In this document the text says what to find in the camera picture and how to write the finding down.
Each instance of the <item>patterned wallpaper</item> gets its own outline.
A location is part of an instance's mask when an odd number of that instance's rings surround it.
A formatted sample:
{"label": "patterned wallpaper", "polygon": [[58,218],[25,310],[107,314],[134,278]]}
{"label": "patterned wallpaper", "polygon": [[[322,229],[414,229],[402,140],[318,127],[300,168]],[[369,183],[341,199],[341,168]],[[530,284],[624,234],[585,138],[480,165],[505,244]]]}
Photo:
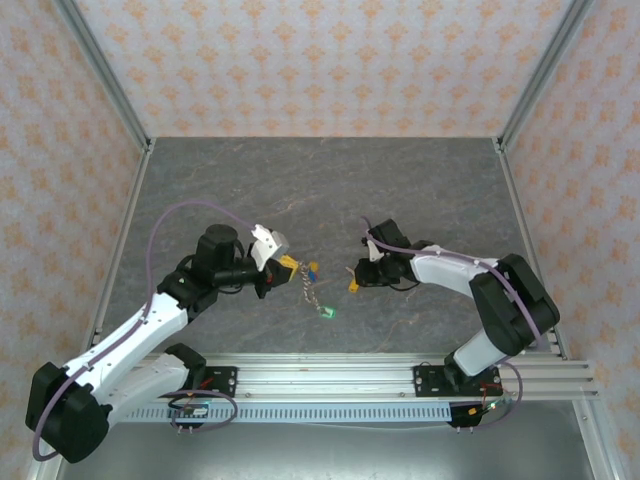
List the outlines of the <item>patterned wallpaper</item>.
{"label": "patterned wallpaper", "polygon": [[571,353],[640,475],[640,6],[596,0],[509,151]]}
{"label": "patterned wallpaper", "polygon": [[498,135],[570,0],[79,0],[152,136]]}
{"label": "patterned wallpaper", "polygon": [[0,2],[0,476],[31,377],[79,353],[139,152],[51,0]]}

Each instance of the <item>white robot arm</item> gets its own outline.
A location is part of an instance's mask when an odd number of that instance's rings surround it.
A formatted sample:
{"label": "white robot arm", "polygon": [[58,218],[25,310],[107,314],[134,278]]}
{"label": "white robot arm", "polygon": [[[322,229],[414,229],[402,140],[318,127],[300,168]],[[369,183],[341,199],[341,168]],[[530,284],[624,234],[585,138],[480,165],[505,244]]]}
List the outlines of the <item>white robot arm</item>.
{"label": "white robot arm", "polygon": [[475,300],[483,328],[445,359],[444,374],[456,388],[473,382],[505,357],[517,355],[560,319],[557,307],[519,255],[477,259],[427,241],[411,245],[393,220],[370,228],[363,243],[369,257],[355,269],[358,285],[394,285],[404,278],[441,285]]}
{"label": "white robot arm", "polygon": [[244,256],[237,232],[212,225],[194,255],[158,285],[144,307],[116,331],[62,368],[43,365],[33,377],[26,424],[69,462],[84,459],[109,429],[138,407],[168,392],[197,388],[206,361],[178,344],[152,364],[132,371],[162,341],[182,330],[230,286],[252,284],[259,298],[288,282],[291,270],[276,260],[288,249],[285,237],[261,225]]}

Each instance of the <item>metal extrusion bar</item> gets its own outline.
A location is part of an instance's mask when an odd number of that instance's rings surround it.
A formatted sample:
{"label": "metal extrusion bar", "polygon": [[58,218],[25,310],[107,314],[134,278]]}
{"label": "metal extrusion bar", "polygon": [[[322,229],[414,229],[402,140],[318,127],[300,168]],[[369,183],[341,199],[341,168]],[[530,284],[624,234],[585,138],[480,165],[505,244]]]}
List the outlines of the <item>metal extrusion bar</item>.
{"label": "metal extrusion bar", "polygon": [[520,97],[516,108],[507,122],[500,142],[504,151],[508,150],[518,131],[524,124],[551,73],[571,42],[574,33],[578,31],[582,24],[582,19],[592,3],[593,0],[574,0],[571,3],[569,10],[560,23],[558,31],[542,55],[536,70],[525,87],[524,93]]}
{"label": "metal extrusion bar", "polygon": [[[207,356],[210,365],[239,368],[236,398],[243,402],[345,403],[424,402],[414,394],[412,367],[442,364],[444,355],[412,354],[229,354]],[[149,356],[141,366],[153,359]],[[525,401],[598,398],[590,365],[552,354],[526,354],[510,360],[524,382]],[[504,387],[516,395],[514,373],[501,368]],[[480,400],[437,397],[434,402]]]}
{"label": "metal extrusion bar", "polygon": [[111,69],[96,38],[93,33],[91,33],[89,25],[78,8],[78,5],[74,0],[55,0],[55,3],[58,6],[60,14],[78,40],[80,47],[84,51],[100,82],[107,91],[109,98],[111,98],[111,101],[122,117],[131,137],[133,137],[140,148],[144,148],[149,141],[149,136],[144,131],[140,119],[136,115],[131,103],[129,103],[127,95],[124,93],[118,78]]}
{"label": "metal extrusion bar", "polygon": [[[529,232],[529,228],[527,227],[527,221],[524,216],[522,204],[520,203],[520,197],[518,196],[518,190],[516,188],[515,181],[513,180],[507,153],[502,150],[501,145],[497,139],[493,139],[493,143],[496,149],[496,153],[500,158],[500,166],[502,167],[502,173],[504,174],[504,178],[507,183],[507,189],[509,190],[509,196],[511,197],[513,210],[516,214],[516,220],[518,222],[520,234],[522,235],[522,242],[524,243],[525,251],[527,253],[527,260],[529,261],[529,265],[531,265],[533,272],[536,274],[540,282],[542,282],[542,284],[544,285],[542,270],[540,269],[540,264],[538,263],[538,258],[533,246],[531,232]],[[563,359],[566,360],[568,358],[568,351],[566,348],[567,344],[562,335],[562,327],[556,325],[552,329],[552,331],[548,332],[545,335],[545,337],[549,341],[551,351],[554,353],[558,353],[562,356]]]}
{"label": "metal extrusion bar", "polygon": [[580,400],[573,402],[573,406],[595,480],[629,478],[620,461],[612,435],[613,423],[604,403]]}
{"label": "metal extrusion bar", "polygon": [[102,330],[102,322],[104,321],[104,316],[107,312],[107,306],[109,305],[109,299],[111,298],[113,284],[115,283],[116,274],[118,272],[118,265],[120,265],[120,258],[122,257],[124,245],[127,240],[127,234],[129,233],[129,227],[131,226],[131,220],[133,219],[133,213],[138,201],[138,195],[140,194],[140,189],[142,188],[144,174],[147,171],[147,165],[149,164],[149,158],[153,153],[154,145],[155,139],[152,139],[149,143],[149,146],[146,147],[142,152],[142,156],[140,157],[140,161],[138,162],[138,167],[136,169],[133,182],[131,183],[131,187],[129,189],[129,196],[127,199],[125,212],[120,223],[120,232],[118,234],[118,238],[116,239],[115,246],[111,254],[109,270],[107,272],[107,275],[105,276],[104,286],[101,289],[100,293],[100,299],[98,300],[96,311],[92,317],[93,329],[89,332],[90,338],[83,344],[83,347],[96,345],[101,340],[100,333]]}

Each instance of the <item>black mounting bracket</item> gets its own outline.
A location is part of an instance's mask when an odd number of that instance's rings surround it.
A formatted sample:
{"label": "black mounting bracket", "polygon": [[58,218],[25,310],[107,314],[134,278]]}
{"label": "black mounting bracket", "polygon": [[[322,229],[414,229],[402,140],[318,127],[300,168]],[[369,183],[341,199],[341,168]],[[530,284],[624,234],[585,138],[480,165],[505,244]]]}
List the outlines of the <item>black mounting bracket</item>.
{"label": "black mounting bracket", "polygon": [[236,396],[238,367],[207,367],[204,370],[203,387],[199,390],[220,392],[230,397]]}
{"label": "black mounting bracket", "polygon": [[499,397],[502,395],[500,371],[497,367],[486,369],[470,381],[454,386],[445,377],[444,365],[421,364],[413,367],[413,387],[416,397]]}
{"label": "black mounting bracket", "polygon": [[[197,390],[209,390],[211,392],[219,392],[229,395],[231,398],[236,396],[236,387],[238,385],[238,367],[206,367],[204,371],[204,380]],[[177,418],[193,419],[193,422],[180,422],[183,428],[200,428],[203,423],[198,422],[209,416],[209,403],[202,400],[208,400],[205,395],[196,395],[196,398],[187,405],[183,411],[179,412]],[[167,412],[168,418],[173,416],[174,412]]]}

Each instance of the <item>purple cable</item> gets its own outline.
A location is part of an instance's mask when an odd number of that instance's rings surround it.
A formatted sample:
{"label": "purple cable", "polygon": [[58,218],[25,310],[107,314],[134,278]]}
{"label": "purple cable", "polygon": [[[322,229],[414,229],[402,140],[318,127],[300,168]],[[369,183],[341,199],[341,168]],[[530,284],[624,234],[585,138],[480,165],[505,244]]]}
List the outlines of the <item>purple cable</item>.
{"label": "purple cable", "polygon": [[[360,218],[362,218],[367,223],[367,226],[369,226],[369,229],[370,229],[371,228],[371,222],[369,221],[369,219],[367,217],[360,217]],[[381,241],[376,240],[375,238],[373,238],[373,236],[369,233],[369,231],[366,231],[364,233],[364,235],[367,238],[367,240],[370,240],[375,245],[377,245],[379,247],[382,247],[385,250],[390,250],[392,252],[408,253],[410,255],[423,256],[423,257],[455,258],[457,260],[462,260],[463,262],[467,262],[467,263],[469,263],[471,265],[479,265],[482,268],[485,268],[494,277],[496,277],[498,279],[498,281],[502,284],[502,286],[505,288],[505,290],[507,292],[509,292],[509,294],[511,295],[513,300],[516,302],[516,305],[518,305],[518,308],[522,312],[522,315],[524,316],[524,319],[527,321],[527,323],[529,324],[529,328],[533,332],[533,336],[534,336],[535,341],[536,341],[536,346],[539,347],[542,344],[542,338],[540,337],[540,331],[538,330],[538,327],[536,326],[535,322],[533,321],[533,318],[531,318],[531,313],[529,313],[529,310],[527,309],[526,305],[524,304],[524,302],[520,298],[520,295],[518,295],[518,292],[516,292],[514,290],[514,288],[507,281],[507,279],[504,278],[504,276],[498,270],[493,268],[488,263],[483,262],[482,260],[478,260],[478,259],[473,258],[473,257],[468,257],[467,255],[462,255],[461,253],[447,252],[447,251],[441,251],[440,253],[437,253],[437,252],[434,252],[432,250],[411,250],[409,248],[392,247],[391,245],[387,245],[386,243],[382,243]]]}
{"label": "purple cable", "polygon": [[[206,427],[203,426],[203,427],[199,427],[199,428],[194,428],[193,430],[191,430],[193,433],[196,433],[196,432],[207,432],[207,431],[211,431],[211,430],[217,430],[218,428],[226,427],[227,425],[229,425],[238,416],[238,404],[236,403],[236,401],[233,398],[231,398],[229,395],[221,393],[221,392],[212,392],[211,390],[178,390],[176,392],[165,393],[165,396],[169,396],[169,395],[188,395],[188,394],[208,395],[210,397],[224,398],[233,407],[233,413],[226,420],[224,420],[222,422],[219,422],[219,423],[214,423],[213,425],[208,425]],[[186,406],[187,405],[185,404],[185,405],[182,406],[182,408],[174,410],[173,414],[171,415],[171,426],[173,428],[175,428],[176,430],[180,429],[180,426],[176,422],[176,417],[178,416],[178,414],[180,412],[182,412],[185,409]]]}
{"label": "purple cable", "polygon": [[[115,342],[113,342],[109,347],[105,348],[98,355],[96,355],[91,360],[89,360],[87,362],[88,367],[81,367],[80,369],[78,369],[78,371],[75,372],[73,375],[71,375],[60,386],[60,388],[58,390],[56,390],[56,392],[53,394],[53,396],[51,397],[51,399],[49,400],[47,405],[44,407],[44,410],[42,411],[42,414],[40,415],[40,418],[38,419],[38,423],[36,425],[36,428],[35,428],[35,431],[34,431],[34,435],[33,435],[33,443],[31,445],[31,450],[33,452],[33,458],[35,458],[37,461],[44,462],[44,461],[47,461],[47,460],[51,460],[56,455],[58,455],[58,452],[51,452],[51,453],[49,453],[47,455],[42,455],[40,453],[40,438],[42,438],[42,430],[44,429],[44,424],[47,422],[47,419],[49,418],[49,415],[51,414],[51,411],[53,410],[53,407],[55,407],[55,405],[58,402],[58,400],[60,400],[60,398],[67,391],[69,386],[71,386],[73,384],[73,382],[75,382],[83,373],[85,373],[88,370],[90,370],[96,363],[98,363],[100,360],[102,360],[104,357],[109,355],[116,348],[118,348],[120,345],[122,345],[124,342],[126,342],[131,337],[131,335],[133,335],[136,332],[136,330],[138,330],[138,328],[140,328],[140,326],[142,326],[144,324],[144,319],[147,317],[147,315],[149,313],[149,310],[151,310],[151,302],[152,302],[152,299],[153,299],[153,290],[154,290],[153,289],[153,274],[151,272],[151,254],[152,254],[153,242],[155,240],[156,234],[158,233],[158,229],[159,229],[160,225],[162,224],[162,222],[169,215],[171,215],[175,210],[177,210],[179,208],[182,208],[182,207],[185,207],[185,206],[188,206],[188,205],[202,205],[202,206],[205,206],[205,207],[213,208],[215,210],[218,210],[221,213],[224,213],[228,217],[231,217],[236,222],[238,222],[241,225],[247,227],[250,231],[254,229],[254,226],[251,223],[243,220],[242,218],[238,217],[237,215],[235,215],[234,213],[230,212],[226,208],[221,207],[220,205],[218,205],[216,203],[208,202],[206,200],[185,200],[184,202],[180,202],[180,203],[176,203],[174,205],[171,205],[162,214],[162,216],[156,221],[155,225],[153,226],[153,229],[151,230],[151,235],[149,237],[149,242],[147,244],[147,252],[146,252],[146,256],[145,256],[145,269],[146,269],[146,273],[147,273],[147,301],[145,303],[144,310],[142,311],[142,315],[140,316],[138,321],[136,323],[134,323],[133,326],[125,334],[123,334],[119,339],[117,339]],[[191,393],[191,392],[200,393],[200,392],[207,392],[207,391],[206,390],[202,390],[202,391],[200,391],[200,390],[181,390],[180,392],[175,392],[175,393]],[[234,405],[234,408],[235,408],[234,414],[230,417],[230,419],[228,421],[225,421],[225,422],[222,422],[222,423],[214,425],[215,428],[220,428],[220,427],[222,427],[224,425],[227,425],[229,422],[231,422],[231,420],[233,420],[236,417],[236,415],[238,414],[238,405],[233,401],[233,399],[231,399],[230,397],[227,397],[224,394],[216,394],[216,395],[213,395],[213,396],[220,396],[222,398],[226,398],[227,400],[229,400]]]}

